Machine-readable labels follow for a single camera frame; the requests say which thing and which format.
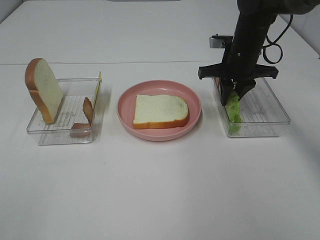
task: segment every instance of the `white tabletop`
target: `white tabletop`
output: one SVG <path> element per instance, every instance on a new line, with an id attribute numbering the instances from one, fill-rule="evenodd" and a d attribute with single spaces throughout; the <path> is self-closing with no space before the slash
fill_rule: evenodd
<path id="1" fill-rule="evenodd" d="M 279 75 L 269 83 L 291 125 L 281 137 L 228 138 L 213 84 L 210 79 L 199 80 L 197 71 L 199 66 L 221 61 L 223 51 L 209 49 L 208 37 L 217 28 L 220 34 L 232 34 L 238 14 L 235 1 L 215 1 L 221 11 L 209 9 L 209 2 L 27 1 L 0 24 L 0 52 L 7 56 L 0 58 L 5 64 L 0 66 L 1 240 L 319 239 L 318 55 L 290 29 L 280 41 L 284 57 L 277 64 Z M 181 8 L 169 4 L 181 4 Z M 123 9 L 126 14 L 120 17 Z M 166 14 L 165 22 L 160 23 L 160 14 L 152 10 Z M 233 14 L 224 22 L 221 19 L 228 11 Z M 186 16 L 176 19 L 180 28 L 167 24 L 174 19 L 173 13 Z M 136 38 L 131 43 L 134 47 L 129 47 L 123 44 L 125 38 L 100 31 L 110 15 L 119 19 L 121 27 L 113 22 L 106 26 L 109 31 L 129 31 L 138 37 L 148 36 L 143 32 L 147 29 L 150 38 Z M 170 34 L 148 28 L 143 20 L 151 21 L 151 16 L 159 29 L 166 28 Z M 36 24 L 39 19 L 48 20 L 57 34 L 40 22 L 38 29 L 27 28 L 28 22 Z M 208 19 L 216 21 L 208 24 Z M 130 28 L 133 22 L 143 25 L 138 33 Z M 199 23 L 206 25 L 200 29 Z M 279 18 L 270 36 L 274 38 L 285 25 Z M 85 36 L 83 30 L 90 34 Z M 38 39 L 35 34 L 42 34 L 51 49 L 44 41 L 30 44 Z M 66 38 L 52 40 L 54 36 Z M 82 38 L 75 41 L 73 36 Z M 181 36 L 190 39 L 180 41 Z M 103 47 L 107 37 L 113 44 Z M 147 44 L 152 41 L 157 47 Z M 274 49 L 269 52 L 277 54 Z M 37 146 L 27 135 L 35 105 L 24 83 L 27 65 L 23 64 L 33 57 L 93 62 L 51 64 L 57 78 L 96 77 L 102 72 L 106 105 L 99 139 L 90 144 Z M 146 61 L 154 63 L 124 63 Z M 187 135 L 150 142 L 122 127 L 116 111 L 120 95 L 136 83 L 154 79 L 186 84 L 198 94 L 202 115 Z"/>

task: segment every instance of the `white wall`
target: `white wall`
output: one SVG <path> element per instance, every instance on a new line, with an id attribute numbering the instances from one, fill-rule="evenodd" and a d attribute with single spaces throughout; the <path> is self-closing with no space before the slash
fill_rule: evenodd
<path id="1" fill-rule="evenodd" d="M 22 4 L 22 0 L 0 0 L 0 23 L 20 4 Z"/>
<path id="2" fill-rule="evenodd" d="M 281 16 L 287 22 L 289 15 Z M 320 5 L 305 15 L 294 15 L 292 28 L 320 54 Z"/>

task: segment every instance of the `plastic tray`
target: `plastic tray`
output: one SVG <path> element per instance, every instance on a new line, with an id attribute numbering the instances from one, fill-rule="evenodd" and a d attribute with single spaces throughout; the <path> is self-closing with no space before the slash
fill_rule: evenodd
<path id="1" fill-rule="evenodd" d="M 256 79 L 256 86 L 240 100 L 242 122 L 231 122 L 220 102 L 216 79 L 214 99 L 228 137 L 278 137 L 290 124 L 290 118 L 265 78 Z"/>
<path id="2" fill-rule="evenodd" d="M 53 124 L 45 124 L 38 108 L 26 128 L 38 145 L 91 143 L 101 130 L 103 113 L 101 106 L 101 78 L 69 78 L 57 80 L 64 97 Z M 94 104 L 92 124 L 88 128 L 72 129 L 74 123 L 87 124 L 83 112 L 85 97 Z"/>

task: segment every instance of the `white bread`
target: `white bread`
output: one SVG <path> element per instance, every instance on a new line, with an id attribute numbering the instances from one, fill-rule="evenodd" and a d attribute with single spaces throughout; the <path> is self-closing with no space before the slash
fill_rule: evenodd
<path id="1" fill-rule="evenodd" d="M 183 127 L 189 121 L 188 104 L 179 96 L 136 96 L 134 129 L 168 129 Z"/>
<path id="2" fill-rule="evenodd" d="M 25 70 L 24 80 L 44 122 L 54 123 L 64 93 L 47 61 L 33 59 Z"/>

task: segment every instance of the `bread crust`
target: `bread crust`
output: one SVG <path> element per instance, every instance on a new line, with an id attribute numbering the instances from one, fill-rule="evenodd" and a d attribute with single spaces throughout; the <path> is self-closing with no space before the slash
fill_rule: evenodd
<path id="1" fill-rule="evenodd" d="M 35 82 L 35 70 L 38 62 L 43 58 L 35 58 L 31 60 L 25 70 L 24 81 L 25 85 L 29 90 L 30 96 L 33 99 L 35 105 L 41 112 L 43 120 L 46 124 L 53 124 L 55 119 L 50 115 L 49 110 L 43 100 L 40 97 L 39 91 Z"/>
<path id="2" fill-rule="evenodd" d="M 189 121 L 189 109 L 188 114 L 183 119 L 176 119 L 173 121 L 163 122 L 144 122 L 144 123 L 133 123 L 134 129 L 170 129 L 176 127 L 184 127 Z"/>

